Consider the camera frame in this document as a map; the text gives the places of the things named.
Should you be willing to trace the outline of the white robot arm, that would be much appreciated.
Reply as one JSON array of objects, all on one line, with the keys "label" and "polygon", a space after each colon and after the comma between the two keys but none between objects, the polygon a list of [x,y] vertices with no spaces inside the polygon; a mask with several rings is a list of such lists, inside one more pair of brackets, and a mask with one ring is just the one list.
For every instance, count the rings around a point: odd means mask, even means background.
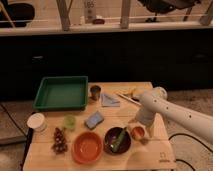
[{"label": "white robot arm", "polygon": [[167,97],[168,94],[162,87],[155,87],[141,93],[140,108],[130,123],[140,123],[150,128],[156,114],[159,113],[213,144],[213,116],[171,103]]}]

